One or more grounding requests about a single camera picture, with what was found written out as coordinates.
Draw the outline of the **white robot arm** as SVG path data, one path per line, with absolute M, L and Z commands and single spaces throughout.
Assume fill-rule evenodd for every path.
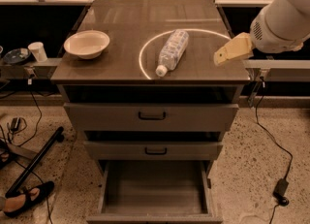
M 219 66 L 248 59 L 256 48 L 264 53 L 298 51 L 310 34 L 310 0 L 273 0 L 263 7 L 250 25 L 249 33 L 232 38 L 213 56 Z

